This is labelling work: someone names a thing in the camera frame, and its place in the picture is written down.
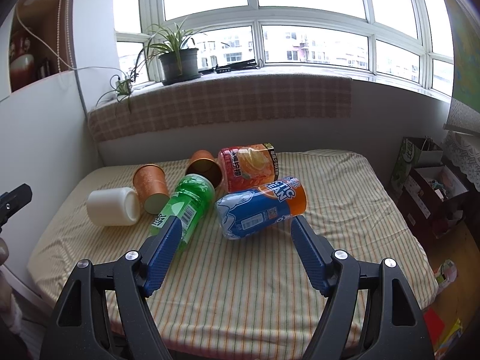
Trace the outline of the gloved left hand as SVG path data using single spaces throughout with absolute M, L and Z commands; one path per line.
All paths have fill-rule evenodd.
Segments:
M 9 249 L 4 239 L 0 238 L 0 266 L 2 266 L 9 257 Z

